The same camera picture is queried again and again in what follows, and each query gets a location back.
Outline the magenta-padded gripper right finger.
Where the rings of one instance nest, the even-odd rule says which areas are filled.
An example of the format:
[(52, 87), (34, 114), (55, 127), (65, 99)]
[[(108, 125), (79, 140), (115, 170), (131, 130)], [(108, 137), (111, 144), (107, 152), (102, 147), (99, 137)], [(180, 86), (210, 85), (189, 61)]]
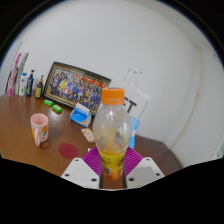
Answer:
[(142, 157), (134, 149), (127, 149), (123, 164), (125, 189), (140, 188), (163, 177), (163, 172), (151, 157)]

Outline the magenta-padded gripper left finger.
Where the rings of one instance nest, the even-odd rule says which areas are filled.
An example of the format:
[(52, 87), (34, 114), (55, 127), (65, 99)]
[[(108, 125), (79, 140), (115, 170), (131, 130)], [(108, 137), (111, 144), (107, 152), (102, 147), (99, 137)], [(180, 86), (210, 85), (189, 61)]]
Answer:
[(61, 177), (84, 188), (99, 189), (101, 158), (97, 148), (89, 150), (82, 158), (74, 158)]

